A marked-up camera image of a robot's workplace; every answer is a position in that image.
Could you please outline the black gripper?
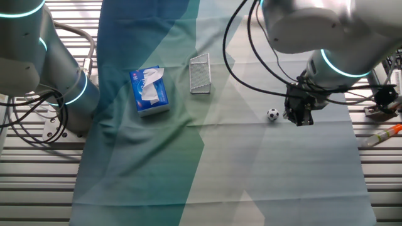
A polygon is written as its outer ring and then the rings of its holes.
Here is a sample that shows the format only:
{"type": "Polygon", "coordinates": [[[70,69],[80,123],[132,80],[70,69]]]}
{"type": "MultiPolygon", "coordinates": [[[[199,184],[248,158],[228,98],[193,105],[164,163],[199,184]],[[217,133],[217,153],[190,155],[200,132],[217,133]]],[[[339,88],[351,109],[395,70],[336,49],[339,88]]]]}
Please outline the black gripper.
{"type": "Polygon", "coordinates": [[[296,122],[297,126],[311,126],[314,124],[312,108],[315,98],[308,94],[286,94],[283,118],[296,122]]]}

